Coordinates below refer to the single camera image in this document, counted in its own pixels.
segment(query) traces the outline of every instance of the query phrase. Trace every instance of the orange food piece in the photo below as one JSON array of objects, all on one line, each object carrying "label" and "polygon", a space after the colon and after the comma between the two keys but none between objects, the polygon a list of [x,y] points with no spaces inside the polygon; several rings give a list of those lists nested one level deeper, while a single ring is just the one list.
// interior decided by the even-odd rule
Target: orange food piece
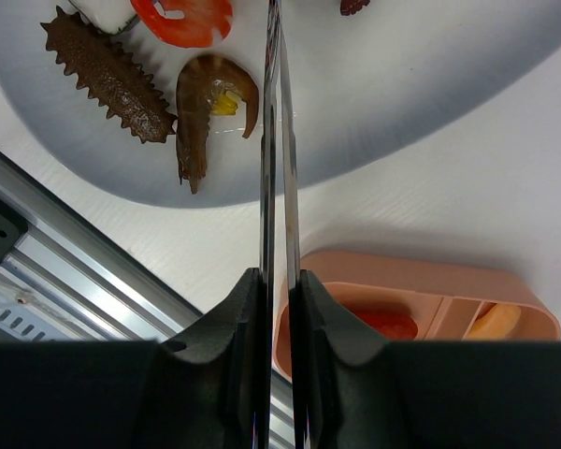
[{"label": "orange food piece", "polygon": [[160,0],[165,12],[182,11],[182,19],[163,17],[152,0],[131,0],[137,16],[164,42],[183,48],[214,44],[214,32],[222,38],[231,32],[233,6],[229,0]]},{"label": "orange food piece", "polygon": [[354,311],[353,314],[390,340],[413,340],[418,335],[418,325],[404,313]]},{"label": "orange food piece", "polygon": [[472,325],[466,340],[502,340],[517,326],[522,309],[513,304],[496,304]]}]

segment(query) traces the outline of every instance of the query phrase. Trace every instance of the brown food item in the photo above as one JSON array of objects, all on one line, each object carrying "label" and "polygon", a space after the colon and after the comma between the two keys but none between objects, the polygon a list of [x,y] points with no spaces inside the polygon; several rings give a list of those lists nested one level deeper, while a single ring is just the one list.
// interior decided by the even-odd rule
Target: brown food item
[{"label": "brown food item", "polygon": [[[189,61],[179,74],[177,83],[177,158],[179,180],[189,180],[191,192],[197,193],[200,180],[206,176],[208,159],[206,140],[210,114],[221,103],[233,100],[233,93],[247,106],[244,138],[248,138],[258,120],[259,91],[252,77],[237,64],[217,54],[202,54]],[[232,115],[233,108],[220,115]]]},{"label": "brown food item", "polygon": [[340,0],[340,14],[342,16],[351,16],[369,4],[370,0]]},{"label": "brown food item", "polygon": [[133,54],[100,35],[91,24],[85,24],[79,13],[68,15],[56,7],[57,17],[41,26],[48,33],[46,50],[56,51],[56,64],[65,64],[65,75],[77,73],[77,89],[89,88],[88,97],[97,98],[99,106],[108,106],[106,118],[118,115],[122,128],[141,143],[166,142],[176,117],[167,112],[163,93],[151,83]]}]

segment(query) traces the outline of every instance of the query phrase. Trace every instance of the white food item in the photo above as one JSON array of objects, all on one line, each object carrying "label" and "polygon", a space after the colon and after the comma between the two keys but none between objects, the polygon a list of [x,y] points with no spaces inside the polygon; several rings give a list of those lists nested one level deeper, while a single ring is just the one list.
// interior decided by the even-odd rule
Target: white food item
[{"label": "white food item", "polygon": [[98,30],[121,33],[136,16],[130,0],[69,0]]}]

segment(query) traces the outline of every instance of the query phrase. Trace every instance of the yellow food piece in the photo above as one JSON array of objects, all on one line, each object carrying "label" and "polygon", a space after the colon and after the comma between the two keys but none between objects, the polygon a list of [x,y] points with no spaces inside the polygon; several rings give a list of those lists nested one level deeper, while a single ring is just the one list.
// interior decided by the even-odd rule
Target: yellow food piece
[{"label": "yellow food piece", "polygon": [[237,101],[229,98],[227,93],[220,94],[212,108],[212,115],[235,115],[237,108]]},{"label": "yellow food piece", "polygon": [[472,325],[466,340],[502,340],[517,326],[522,309],[511,304],[496,304]]}]

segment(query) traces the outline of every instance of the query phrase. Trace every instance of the toy food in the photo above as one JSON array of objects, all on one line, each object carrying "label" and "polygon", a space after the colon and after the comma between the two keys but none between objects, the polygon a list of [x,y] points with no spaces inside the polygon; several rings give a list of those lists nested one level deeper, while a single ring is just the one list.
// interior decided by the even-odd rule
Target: toy food
[{"label": "toy food", "polygon": [[163,93],[154,90],[153,75],[134,64],[133,54],[124,52],[121,43],[83,23],[79,13],[68,15],[60,7],[56,11],[56,19],[41,26],[48,33],[46,50],[58,53],[56,63],[65,64],[65,75],[78,74],[77,88],[89,88],[88,97],[108,107],[107,119],[121,117],[121,127],[130,128],[142,143],[164,143],[174,134],[176,117],[166,111]]},{"label": "toy food", "polygon": [[252,77],[237,64],[217,54],[202,54],[190,60],[177,83],[177,159],[179,180],[188,180],[193,194],[206,176],[206,139],[210,115],[235,115],[234,94],[246,104],[248,138],[258,120],[259,91]]},{"label": "toy food", "polygon": [[182,19],[169,19],[156,8],[153,0],[131,0],[137,16],[164,42],[184,48],[214,45],[214,36],[222,39],[231,32],[233,6],[229,0],[160,0],[164,13],[182,12]]},{"label": "toy food", "polygon": [[129,0],[68,0],[107,35],[122,33],[137,16]]},{"label": "toy food", "polygon": [[522,309],[512,304],[496,304],[472,325],[466,340],[502,340],[517,326]]},{"label": "toy food", "polygon": [[353,314],[390,340],[413,340],[418,335],[418,325],[404,313],[355,311]]},{"label": "toy food", "polygon": [[359,11],[362,7],[370,4],[370,0],[341,0],[340,13],[343,16],[351,16]]}]

